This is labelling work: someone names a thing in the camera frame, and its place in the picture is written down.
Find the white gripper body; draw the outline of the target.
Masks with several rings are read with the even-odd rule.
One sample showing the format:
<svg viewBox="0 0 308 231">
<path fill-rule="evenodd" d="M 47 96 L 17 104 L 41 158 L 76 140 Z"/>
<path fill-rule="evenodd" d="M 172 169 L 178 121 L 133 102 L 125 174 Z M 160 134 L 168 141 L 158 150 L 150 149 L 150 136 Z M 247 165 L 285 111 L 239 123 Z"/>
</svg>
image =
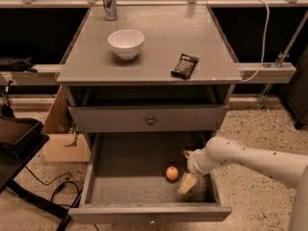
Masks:
<svg viewBox="0 0 308 231">
<path fill-rule="evenodd" d="M 205 158 L 200 149 L 188 152 L 187 169 L 189 173 L 198 177 L 204 176 L 206 174 Z"/>
</svg>

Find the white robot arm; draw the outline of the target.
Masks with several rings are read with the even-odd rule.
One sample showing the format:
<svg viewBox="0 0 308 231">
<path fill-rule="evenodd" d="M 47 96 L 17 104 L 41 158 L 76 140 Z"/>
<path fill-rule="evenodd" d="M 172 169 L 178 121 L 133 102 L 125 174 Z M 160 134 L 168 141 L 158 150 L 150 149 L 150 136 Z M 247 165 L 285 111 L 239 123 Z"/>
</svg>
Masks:
<svg viewBox="0 0 308 231">
<path fill-rule="evenodd" d="M 188 171 L 178 192 L 187 193 L 200 177 L 211 170 L 241 165 L 295 189 L 295 202 L 288 231 L 308 229 L 308 156 L 256 149 L 239 141 L 212 137 L 202 149 L 185 150 Z"/>
</svg>

